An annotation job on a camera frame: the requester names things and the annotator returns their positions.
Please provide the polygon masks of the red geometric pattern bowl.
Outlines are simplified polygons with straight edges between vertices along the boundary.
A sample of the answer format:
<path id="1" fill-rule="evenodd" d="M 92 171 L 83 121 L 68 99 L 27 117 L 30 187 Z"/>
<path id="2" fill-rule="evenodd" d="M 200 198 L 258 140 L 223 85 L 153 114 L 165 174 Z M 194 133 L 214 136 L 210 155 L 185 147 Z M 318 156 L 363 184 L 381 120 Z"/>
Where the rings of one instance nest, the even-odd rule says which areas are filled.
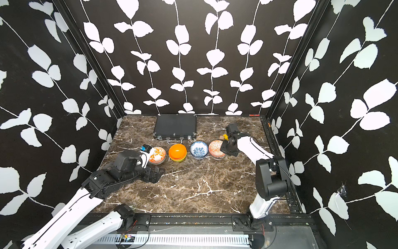
<path id="1" fill-rule="evenodd" d="M 221 145 L 223 141 L 221 140 L 214 140 L 208 145 L 208 150 L 210 155 L 220 157 L 226 155 L 224 152 L 221 151 Z"/>

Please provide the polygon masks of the large blue floral bowl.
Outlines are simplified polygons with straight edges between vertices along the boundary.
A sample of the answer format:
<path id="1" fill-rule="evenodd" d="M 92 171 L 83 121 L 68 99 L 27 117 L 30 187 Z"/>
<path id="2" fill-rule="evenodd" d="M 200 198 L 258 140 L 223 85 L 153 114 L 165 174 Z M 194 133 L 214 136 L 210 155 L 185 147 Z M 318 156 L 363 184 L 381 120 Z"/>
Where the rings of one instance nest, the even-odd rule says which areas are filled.
<path id="1" fill-rule="evenodd" d="M 195 156 L 207 156 L 208 145 L 203 141 L 195 141 L 190 146 L 190 154 Z"/>

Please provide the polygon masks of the orange leaf pattern bowl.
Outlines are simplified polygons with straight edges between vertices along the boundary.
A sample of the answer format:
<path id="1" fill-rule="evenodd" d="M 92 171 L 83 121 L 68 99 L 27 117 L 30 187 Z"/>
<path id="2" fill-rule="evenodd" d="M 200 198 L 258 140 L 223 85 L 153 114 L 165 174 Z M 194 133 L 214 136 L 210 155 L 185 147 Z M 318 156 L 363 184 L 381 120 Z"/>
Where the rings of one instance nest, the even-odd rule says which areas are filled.
<path id="1" fill-rule="evenodd" d="M 153 147 L 149 155 L 149 163 L 152 165 L 162 164 L 167 156 L 167 152 L 163 147 Z"/>

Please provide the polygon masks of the orange plastic bowl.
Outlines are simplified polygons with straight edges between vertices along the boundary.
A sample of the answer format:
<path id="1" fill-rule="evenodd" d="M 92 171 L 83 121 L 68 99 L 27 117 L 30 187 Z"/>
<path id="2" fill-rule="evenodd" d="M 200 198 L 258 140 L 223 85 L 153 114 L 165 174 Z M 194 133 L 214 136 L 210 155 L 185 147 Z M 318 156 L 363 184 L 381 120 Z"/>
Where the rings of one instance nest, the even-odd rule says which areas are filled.
<path id="1" fill-rule="evenodd" d="M 169 149 L 170 158 L 184 158 L 187 156 L 187 148 L 183 144 L 174 144 Z"/>

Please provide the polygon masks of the black white lattice bowl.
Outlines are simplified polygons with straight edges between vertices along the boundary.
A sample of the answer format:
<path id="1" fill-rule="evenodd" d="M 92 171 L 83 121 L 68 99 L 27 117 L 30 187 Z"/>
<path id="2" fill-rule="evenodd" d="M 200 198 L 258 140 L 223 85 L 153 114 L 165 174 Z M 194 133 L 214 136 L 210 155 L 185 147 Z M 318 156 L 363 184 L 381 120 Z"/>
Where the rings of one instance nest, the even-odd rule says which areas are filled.
<path id="1" fill-rule="evenodd" d="M 211 155 L 211 158 L 214 159 L 214 160 L 223 160 L 223 159 L 225 159 L 225 157 L 226 157 L 226 155 L 220 156 L 220 157 L 216 157 L 216 156 Z"/>

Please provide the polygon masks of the small blue floral bowl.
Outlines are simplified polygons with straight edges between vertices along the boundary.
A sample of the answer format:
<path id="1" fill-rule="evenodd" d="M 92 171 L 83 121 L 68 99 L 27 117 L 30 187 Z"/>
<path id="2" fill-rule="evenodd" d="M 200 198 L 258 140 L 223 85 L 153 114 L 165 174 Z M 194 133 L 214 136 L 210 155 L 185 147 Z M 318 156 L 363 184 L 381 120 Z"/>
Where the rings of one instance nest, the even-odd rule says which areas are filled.
<path id="1" fill-rule="evenodd" d="M 194 159 L 196 160 L 202 160 L 204 158 L 206 158 L 207 156 L 195 156 L 195 155 L 191 155 Z"/>

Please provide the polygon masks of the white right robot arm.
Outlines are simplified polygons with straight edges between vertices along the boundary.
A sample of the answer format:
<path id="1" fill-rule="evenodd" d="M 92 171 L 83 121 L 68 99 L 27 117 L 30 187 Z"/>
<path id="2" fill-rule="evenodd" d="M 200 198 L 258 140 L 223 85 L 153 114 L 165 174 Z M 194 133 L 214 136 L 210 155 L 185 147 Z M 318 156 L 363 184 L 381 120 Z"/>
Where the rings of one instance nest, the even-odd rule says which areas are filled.
<path id="1" fill-rule="evenodd" d="M 288 174 L 282 174 L 280 167 L 286 162 L 263 149 L 251 135 L 239 131 L 235 123 L 226 127 L 226 133 L 228 138 L 222 142 L 221 151 L 234 157 L 244 154 L 255 166 L 257 195 L 244 224 L 250 230 L 259 229 L 273 205 L 289 191 Z"/>

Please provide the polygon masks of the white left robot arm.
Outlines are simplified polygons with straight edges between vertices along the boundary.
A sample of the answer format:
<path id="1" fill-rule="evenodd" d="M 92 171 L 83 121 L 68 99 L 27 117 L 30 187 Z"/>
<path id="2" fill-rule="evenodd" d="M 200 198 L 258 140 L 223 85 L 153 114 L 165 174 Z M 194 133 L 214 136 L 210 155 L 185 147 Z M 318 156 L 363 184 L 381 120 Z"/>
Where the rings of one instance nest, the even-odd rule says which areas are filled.
<path id="1" fill-rule="evenodd" d="M 77 232 L 73 229 L 95 207 L 122 186 L 141 180 L 157 183 L 164 169 L 149 165 L 155 149 L 143 145 L 140 150 L 125 150 L 118 154 L 107 169 L 93 172 L 74 197 L 42 229 L 27 240 L 14 242 L 11 249 L 84 249 L 101 237 L 123 228 L 130 231 L 138 225 L 134 211 L 126 204 L 114 208 L 99 221 Z"/>

